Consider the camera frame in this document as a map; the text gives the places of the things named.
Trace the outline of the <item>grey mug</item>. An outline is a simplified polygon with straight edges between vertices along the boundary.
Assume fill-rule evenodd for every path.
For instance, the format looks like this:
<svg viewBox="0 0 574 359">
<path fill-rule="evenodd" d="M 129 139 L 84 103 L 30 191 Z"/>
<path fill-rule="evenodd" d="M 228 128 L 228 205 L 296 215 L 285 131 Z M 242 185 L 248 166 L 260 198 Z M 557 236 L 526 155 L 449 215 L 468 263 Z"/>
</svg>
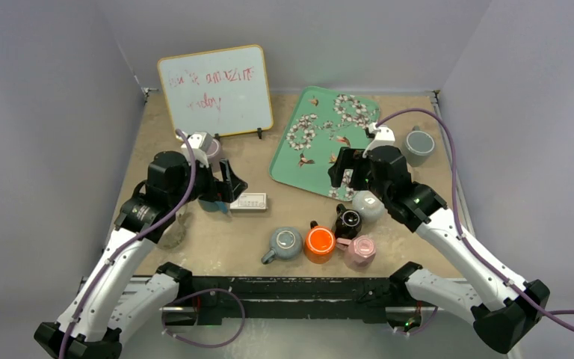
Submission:
<svg viewBox="0 0 574 359">
<path fill-rule="evenodd" d="M 416 168 L 423 165 L 432 155 L 436 146 L 434 138 L 427 132 L 414 126 L 409 131 L 401 146 L 407 164 Z"/>
</svg>

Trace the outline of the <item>mauve purple mug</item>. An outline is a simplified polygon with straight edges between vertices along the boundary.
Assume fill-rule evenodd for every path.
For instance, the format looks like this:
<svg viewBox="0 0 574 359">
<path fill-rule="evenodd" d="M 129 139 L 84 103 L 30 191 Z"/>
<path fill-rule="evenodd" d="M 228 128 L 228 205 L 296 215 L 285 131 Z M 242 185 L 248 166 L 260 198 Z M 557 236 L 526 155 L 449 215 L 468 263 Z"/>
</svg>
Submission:
<svg viewBox="0 0 574 359">
<path fill-rule="evenodd" d="M 206 158 L 213 172 L 220 172 L 220 160 L 223 159 L 223 148 L 219 140 L 213 138 L 210 147 L 206 151 Z"/>
</svg>

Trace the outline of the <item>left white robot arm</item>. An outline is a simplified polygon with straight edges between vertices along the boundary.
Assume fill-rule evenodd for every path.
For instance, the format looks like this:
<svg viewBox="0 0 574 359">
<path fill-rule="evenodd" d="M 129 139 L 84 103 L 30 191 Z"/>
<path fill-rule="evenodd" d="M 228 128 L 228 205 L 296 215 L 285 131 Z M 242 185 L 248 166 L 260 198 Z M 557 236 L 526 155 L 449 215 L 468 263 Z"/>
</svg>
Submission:
<svg viewBox="0 0 574 359">
<path fill-rule="evenodd" d="M 182 206 L 196 199 L 231 203 L 247 189 L 228 160 L 220 161 L 218 180 L 210 166 L 202 166 L 199 153 L 155 155 L 147 178 L 121 206 L 103 255 L 81 291 L 58 319 L 35 331 L 34 339 L 52 358 L 118 358 L 130 336 L 160 307 L 218 298 L 221 288 L 198 290 L 190 271 L 165 263 L 131 298 L 120 300 Z"/>
</svg>

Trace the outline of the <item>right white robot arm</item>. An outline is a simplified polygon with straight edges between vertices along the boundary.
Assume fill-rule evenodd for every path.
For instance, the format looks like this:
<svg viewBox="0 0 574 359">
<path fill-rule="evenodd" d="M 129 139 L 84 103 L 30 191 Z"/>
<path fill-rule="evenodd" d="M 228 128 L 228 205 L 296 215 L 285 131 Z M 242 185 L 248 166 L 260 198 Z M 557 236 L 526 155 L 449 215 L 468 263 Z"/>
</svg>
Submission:
<svg viewBox="0 0 574 359">
<path fill-rule="evenodd" d="M 461 227 L 441 196 L 412 179 L 397 147 L 343 147 L 328 170 L 332 186 L 342 183 L 345 171 L 351 171 L 352 189 L 374 194 L 392 219 L 436 248 L 468 283 L 464 287 L 439 279 L 416 266 L 390 283 L 395 302 L 435 304 L 471 323 L 479 338 L 501 354 L 510 352 L 541 320 L 537 308 L 546 306 L 548 286 L 509 269 Z"/>
</svg>

